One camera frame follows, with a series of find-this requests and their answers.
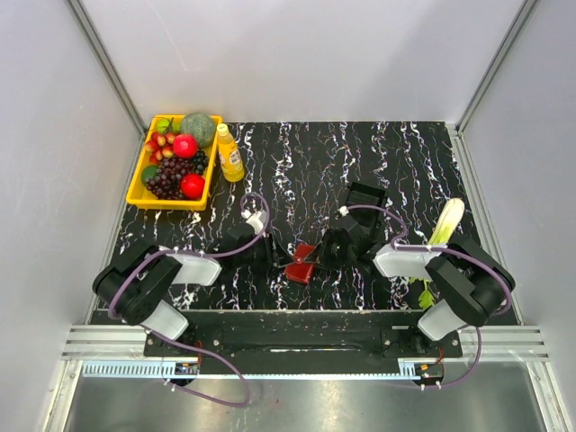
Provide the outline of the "red leather card holder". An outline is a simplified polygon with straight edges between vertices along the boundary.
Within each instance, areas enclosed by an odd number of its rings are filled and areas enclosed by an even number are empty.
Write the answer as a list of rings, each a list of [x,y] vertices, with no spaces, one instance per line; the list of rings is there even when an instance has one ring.
[[[314,270],[314,264],[306,263],[308,255],[314,250],[314,246],[300,244],[294,252],[293,263],[284,269],[284,275],[289,281],[299,284],[308,284]]]

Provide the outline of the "black card dispenser box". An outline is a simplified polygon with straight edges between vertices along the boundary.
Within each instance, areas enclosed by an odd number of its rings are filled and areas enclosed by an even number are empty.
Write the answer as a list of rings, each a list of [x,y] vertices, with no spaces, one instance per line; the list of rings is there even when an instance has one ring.
[[[351,182],[346,188],[344,205],[346,207],[361,205],[361,208],[353,209],[350,213],[369,237],[379,228],[381,213],[378,210],[366,208],[366,205],[382,207],[385,198],[385,189],[369,184]]]

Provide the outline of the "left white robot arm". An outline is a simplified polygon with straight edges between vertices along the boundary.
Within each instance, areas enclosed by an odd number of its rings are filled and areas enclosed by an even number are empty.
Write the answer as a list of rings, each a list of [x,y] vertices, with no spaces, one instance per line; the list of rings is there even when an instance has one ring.
[[[92,290],[115,320],[163,335],[166,348],[184,356],[194,348],[195,334],[189,320],[165,300],[171,285],[210,286],[242,266],[265,272],[294,263],[271,232],[261,235],[257,228],[256,222],[234,226],[205,255],[138,240],[98,274]]]

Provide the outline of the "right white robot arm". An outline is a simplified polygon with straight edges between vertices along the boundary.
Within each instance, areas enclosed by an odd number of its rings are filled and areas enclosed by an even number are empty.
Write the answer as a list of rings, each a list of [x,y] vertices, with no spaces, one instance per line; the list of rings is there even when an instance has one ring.
[[[511,273],[471,238],[455,236],[432,246],[385,244],[376,239],[374,227],[368,229],[351,216],[336,220],[306,260],[330,270],[369,263],[389,279],[432,282],[440,301],[427,308],[409,334],[409,345],[420,356],[432,355],[449,333],[479,328],[507,311],[516,288]]]

